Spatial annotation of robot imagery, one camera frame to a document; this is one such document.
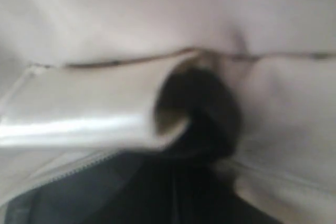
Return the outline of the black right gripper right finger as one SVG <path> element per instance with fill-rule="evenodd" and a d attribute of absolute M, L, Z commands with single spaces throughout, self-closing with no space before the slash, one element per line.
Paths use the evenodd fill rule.
<path fill-rule="evenodd" d="M 235 173 L 213 162 L 173 162 L 173 223 L 278 223 L 234 192 Z"/>

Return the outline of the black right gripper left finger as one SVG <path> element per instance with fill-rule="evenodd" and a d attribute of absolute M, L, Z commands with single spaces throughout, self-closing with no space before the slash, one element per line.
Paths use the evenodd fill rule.
<path fill-rule="evenodd" d="M 122 154 L 33 189 L 7 206 L 8 223 L 175 223 L 171 170 Z"/>

